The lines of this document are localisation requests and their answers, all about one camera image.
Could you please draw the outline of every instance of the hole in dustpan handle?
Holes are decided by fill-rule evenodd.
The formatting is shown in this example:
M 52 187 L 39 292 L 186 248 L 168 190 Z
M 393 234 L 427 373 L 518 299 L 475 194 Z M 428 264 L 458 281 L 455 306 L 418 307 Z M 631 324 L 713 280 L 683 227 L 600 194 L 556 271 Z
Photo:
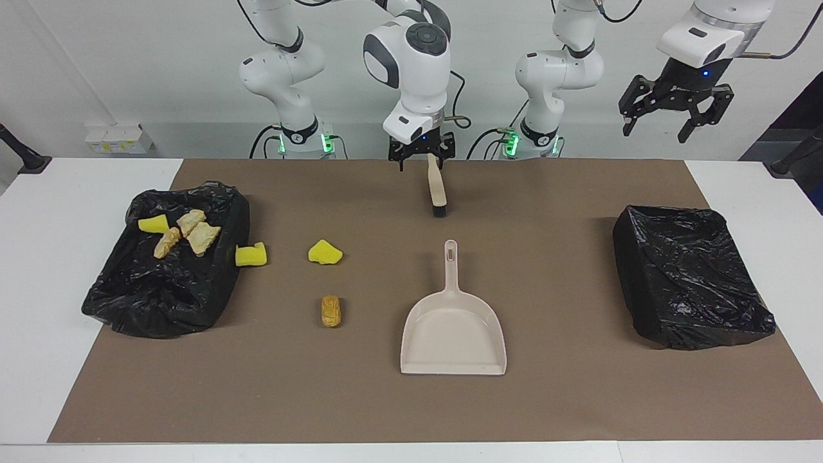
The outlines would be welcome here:
M 458 243 L 448 240 L 444 245 L 446 291 L 460 291 L 458 287 Z

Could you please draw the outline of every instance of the white table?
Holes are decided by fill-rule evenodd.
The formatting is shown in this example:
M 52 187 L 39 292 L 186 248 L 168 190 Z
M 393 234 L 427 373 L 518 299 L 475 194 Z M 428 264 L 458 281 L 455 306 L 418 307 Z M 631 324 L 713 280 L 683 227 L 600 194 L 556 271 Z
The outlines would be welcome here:
M 323 445 L 49 445 L 100 323 L 80 313 L 122 231 L 124 205 L 168 189 L 181 160 L 55 159 L 0 196 L 0 461 L 823 461 L 823 441 Z M 823 397 L 823 217 L 757 163 L 687 162 Z M 60 224 L 59 232 L 53 231 Z

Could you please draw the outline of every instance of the brown surface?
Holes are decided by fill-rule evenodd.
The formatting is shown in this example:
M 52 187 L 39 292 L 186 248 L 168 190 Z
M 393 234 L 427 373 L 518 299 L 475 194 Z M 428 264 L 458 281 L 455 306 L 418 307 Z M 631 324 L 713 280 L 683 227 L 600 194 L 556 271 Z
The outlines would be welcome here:
M 249 199 L 270 264 L 242 272 L 212 330 L 103 329 L 50 442 L 823 438 L 781 334 L 679 352 L 631 328 L 611 227 L 628 203 L 705 207 L 682 162 L 447 163 L 445 219 L 425 162 L 187 160 L 174 188 L 211 179 Z M 338 266 L 307 261 L 319 238 L 346 253 Z M 442 289 L 448 238 L 462 289 L 503 325 L 503 377 L 399 372 L 403 322 Z M 343 301 L 335 330 L 327 294 Z

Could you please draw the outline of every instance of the black plastic bag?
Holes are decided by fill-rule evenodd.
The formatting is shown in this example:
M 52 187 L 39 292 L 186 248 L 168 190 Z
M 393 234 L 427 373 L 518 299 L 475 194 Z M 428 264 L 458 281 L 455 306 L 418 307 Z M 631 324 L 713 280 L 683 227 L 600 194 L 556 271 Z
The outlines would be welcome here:
M 173 227 L 195 208 L 206 213 L 210 225 L 222 227 L 216 243 L 197 257 L 183 238 L 164 259 L 156 259 L 160 235 L 140 231 L 137 220 L 165 214 Z M 144 338 L 206 330 L 223 313 L 235 287 L 235 247 L 248 240 L 249 202 L 234 187 L 208 181 L 195 189 L 140 193 L 82 312 L 114 331 Z
M 625 303 L 641 336 L 692 350 L 774 334 L 774 316 L 719 213 L 628 206 L 614 242 Z

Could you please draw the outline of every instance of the dustpan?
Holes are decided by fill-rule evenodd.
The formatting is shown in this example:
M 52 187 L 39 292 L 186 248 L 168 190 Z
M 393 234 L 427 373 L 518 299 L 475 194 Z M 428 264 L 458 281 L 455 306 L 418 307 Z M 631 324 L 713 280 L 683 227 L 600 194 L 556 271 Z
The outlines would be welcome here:
M 409 312 L 400 348 L 408 375 L 506 373 L 506 347 L 497 315 L 482 299 L 458 287 L 458 243 L 446 241 L 445 289 Z

